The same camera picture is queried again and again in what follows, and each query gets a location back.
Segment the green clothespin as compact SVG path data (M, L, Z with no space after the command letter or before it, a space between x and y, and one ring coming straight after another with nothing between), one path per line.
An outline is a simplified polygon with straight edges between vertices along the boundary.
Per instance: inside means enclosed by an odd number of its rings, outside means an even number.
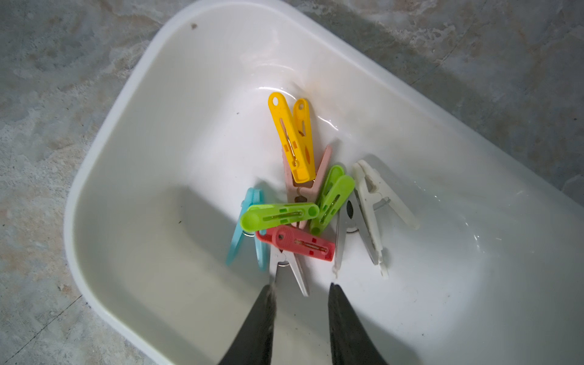
M328 227L354 188L354 178L345 173L342 165L330 167L316 202L320 209L319 215L310 222L311 234L319 236Z
M251 208L248 213L259 219L260 231L281 225L311 220L319 215L315 203L264 204Z

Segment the pink clothespin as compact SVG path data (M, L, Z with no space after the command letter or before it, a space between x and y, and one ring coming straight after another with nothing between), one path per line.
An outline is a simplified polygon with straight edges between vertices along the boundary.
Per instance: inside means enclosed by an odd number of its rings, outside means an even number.
M321 187L327 175L327 169L331 160L333 152L333 144L328 144L323 152L318 170L316 171L316 178L312 182L298 185L294 182L292 172L287 162L284 152L282 152L283 166L284 166L284 182L287 192L287 201L289 203L295 202L312 202L315 203L318 199Z

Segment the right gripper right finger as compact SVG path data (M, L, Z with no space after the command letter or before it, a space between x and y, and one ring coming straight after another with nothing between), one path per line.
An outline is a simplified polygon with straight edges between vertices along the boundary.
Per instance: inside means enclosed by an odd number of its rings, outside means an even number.
M328 323L333 364L387 365L345 292L334 283L331 283L328 293Z

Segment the white clothespin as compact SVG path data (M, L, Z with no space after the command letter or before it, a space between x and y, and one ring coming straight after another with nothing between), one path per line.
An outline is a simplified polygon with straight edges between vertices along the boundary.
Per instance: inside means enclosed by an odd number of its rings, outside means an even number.
M364 221L370 233L373 249L371 257L374 265L379 266L382 277L389 278L387 264L383 258L383 245L380 228L378 227L375 213L376 205L388 203L394 212L411 228L420 227L419 220L407 207L397 193L380 176L377 170L371 167L365 160L359 160L353 164L352 176L356 182L357 196Z

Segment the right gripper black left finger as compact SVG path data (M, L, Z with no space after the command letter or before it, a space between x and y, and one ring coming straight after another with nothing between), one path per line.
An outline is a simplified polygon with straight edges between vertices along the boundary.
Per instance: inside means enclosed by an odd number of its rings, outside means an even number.
M233 343L218 364L270 365L276 310L274 288L266 284Z

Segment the teal clothespin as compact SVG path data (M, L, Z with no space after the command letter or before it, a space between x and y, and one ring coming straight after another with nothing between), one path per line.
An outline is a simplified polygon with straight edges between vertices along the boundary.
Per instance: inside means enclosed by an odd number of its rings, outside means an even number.
M262 189L249 188L246 191L245 199L241 203L240 215L231 239L230 249L226 263L230 265L236 258L243 236L251 236L255 241L255 252L258 261L258 266L261 270L266 270L269 267L269 248L267 243L263 243L258 233L260 231L259 219L252 217L248 211L251 208L257 208L264 203L264 192Z

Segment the red clothespin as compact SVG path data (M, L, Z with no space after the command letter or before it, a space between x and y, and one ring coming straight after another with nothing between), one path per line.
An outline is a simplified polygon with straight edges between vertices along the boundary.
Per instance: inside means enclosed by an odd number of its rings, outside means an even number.
M312 234L289 225L269 228L256 233L258 239L269 243L282 251L288 251L307 257L331 262L335 255L336 245L333 242L315 237Z

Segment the yellow clothespin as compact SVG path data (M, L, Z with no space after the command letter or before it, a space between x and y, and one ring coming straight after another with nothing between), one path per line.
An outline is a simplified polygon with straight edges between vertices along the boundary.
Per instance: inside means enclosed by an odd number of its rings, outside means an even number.
M299 99L290 109L284 95L273 92L268 104L294 181L303 184L314 180L316 163L308 100Z

